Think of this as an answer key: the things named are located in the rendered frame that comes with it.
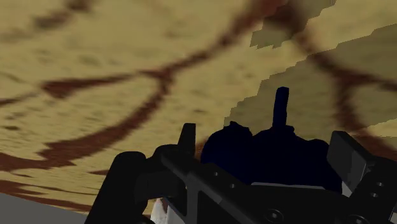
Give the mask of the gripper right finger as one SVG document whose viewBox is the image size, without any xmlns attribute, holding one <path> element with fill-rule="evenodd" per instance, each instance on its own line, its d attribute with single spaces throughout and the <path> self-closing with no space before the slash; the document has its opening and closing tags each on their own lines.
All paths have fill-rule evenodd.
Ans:
<svg viewBox="0 0 397 224">
<path fill-rule="evenodd" d="M 392 224 L 397 162 L 372 155 L 344 131 L 332 132 L 328 163 L 350 189 L 345 224 Z"/>
</svg>

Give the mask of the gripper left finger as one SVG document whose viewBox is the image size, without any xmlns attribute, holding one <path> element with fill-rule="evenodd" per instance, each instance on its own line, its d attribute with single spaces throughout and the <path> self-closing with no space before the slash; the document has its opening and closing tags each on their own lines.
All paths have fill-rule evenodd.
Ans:
<svg viewBox="0 0 397 224">
<path fill-rule="evenodd" d="M 159 146 L 150 158 L 138 151 L 118 154 L 85 224 L 154 224 L 143 211 L 156 198 L 184 224 L 252 224 L 247 186 L 237 178 L 249 129 L 232 122 L 205 144 L 204 155 L 229 162 L 233 171 L 196 160 L 195 136 L 195 124 L 186 123 L 177 144 Z"/>
</svg>

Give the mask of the dark blue lumpy stemmed object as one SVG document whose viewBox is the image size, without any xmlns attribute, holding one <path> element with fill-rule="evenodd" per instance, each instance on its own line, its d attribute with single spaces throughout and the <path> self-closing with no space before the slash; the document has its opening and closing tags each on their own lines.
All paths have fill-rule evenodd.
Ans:
<svg viewBox="0 0 397 224">
<path fill-rule="evenodd" d="M 289 89 L 275 95 L 271 128 L 252 134 L 237 122 L 213 133 L 205 143 L 200 161 L 214 163 L 241 182 L 318 186 L 342 193 L 342 180 L 327 161 L 328 143 L 306 140 L 287 125 Z"/>
</svg>

